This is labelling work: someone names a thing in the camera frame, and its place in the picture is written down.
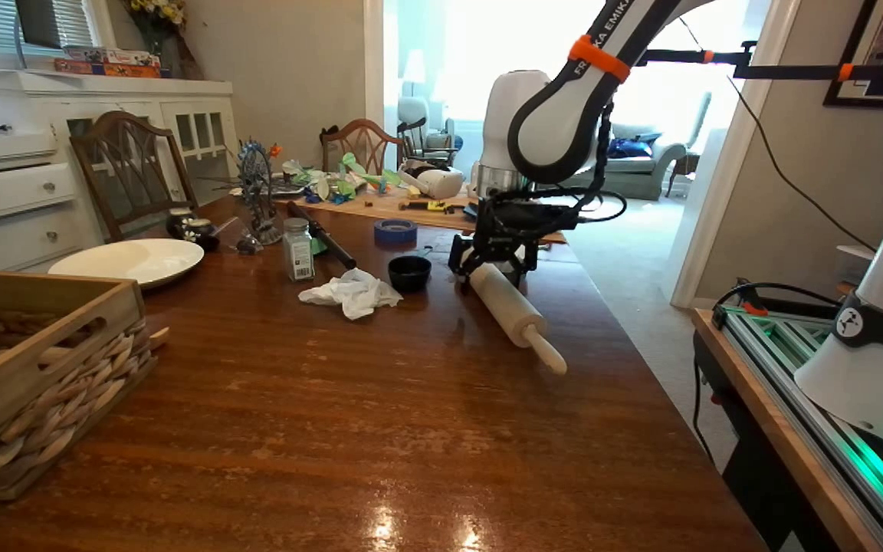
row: crumpled paper towel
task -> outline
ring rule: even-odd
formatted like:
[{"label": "crumpled paper towel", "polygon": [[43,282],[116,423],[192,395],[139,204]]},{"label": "crumpled paper towel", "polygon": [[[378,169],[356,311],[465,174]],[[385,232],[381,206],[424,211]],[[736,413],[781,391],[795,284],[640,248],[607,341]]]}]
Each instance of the crumpled paper towel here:
[{"label": "crumpled paper towel", "polygon": [[325,284],[299,295],[303,305],[341,305],[347,319],[372,317],[378,308],[396,308],[402,295],[372,273],[353,266]]}]

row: wooden rolling pin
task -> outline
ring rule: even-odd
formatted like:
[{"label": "wooden rolling pin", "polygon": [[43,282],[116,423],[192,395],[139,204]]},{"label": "wooden rolling pin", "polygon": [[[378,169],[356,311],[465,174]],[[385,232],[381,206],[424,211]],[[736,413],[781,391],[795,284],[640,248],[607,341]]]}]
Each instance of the wooden rolling pin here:
[{"label": "wooden rolling pin", "polygon": [[473,269],[468,284],[514,346],[530,346],[550,370],[568,374],[564,356],[542,336],[542,317],[495,263]]}]

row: flower vase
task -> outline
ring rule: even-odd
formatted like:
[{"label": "flower vase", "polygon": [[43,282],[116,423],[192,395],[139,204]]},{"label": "flower vase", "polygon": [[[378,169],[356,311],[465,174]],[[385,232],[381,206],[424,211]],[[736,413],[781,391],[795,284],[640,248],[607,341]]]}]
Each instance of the flower vase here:
[{"label": "flower vase", "polygon": [[160,58],[162,77],[181,77],[181,36],[179,27],[167,19],[131,17],[143,39],[143,48]]}]

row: chair back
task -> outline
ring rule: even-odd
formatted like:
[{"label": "chair back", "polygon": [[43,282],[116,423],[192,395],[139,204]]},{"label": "chair back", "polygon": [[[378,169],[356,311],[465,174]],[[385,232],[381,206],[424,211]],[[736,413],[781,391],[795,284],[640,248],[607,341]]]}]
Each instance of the chair back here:
[{"label": "chair back", "polygon": [[[75,136],[70,148],[107,241],[167,223],[169,209],[195,209],[175,136],[143,117],[107,111],[86,136]],[[175,184],[167,182],[162,157],[169,157]]]},{"label": "chair back", "polygon": [[407,157],[407,140],[388,136],[373,119],[349,119],[347,126],[331,126],[320,131],[323,172],[341,169],[343,154],[373,174],[385,172],[388,149],[396,149],[396,165]]}]

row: wicker basket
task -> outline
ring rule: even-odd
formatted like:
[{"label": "wicker basket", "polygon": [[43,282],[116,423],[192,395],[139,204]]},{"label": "wicker basket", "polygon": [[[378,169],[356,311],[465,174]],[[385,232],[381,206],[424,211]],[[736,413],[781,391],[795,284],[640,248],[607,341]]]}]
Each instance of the wicker basket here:
[{"label": "wicker basket", "polygon": [[0,351],[0,500],[18,497],[155,366],[134,282],[6,277],[0,314],[46,314]]}]

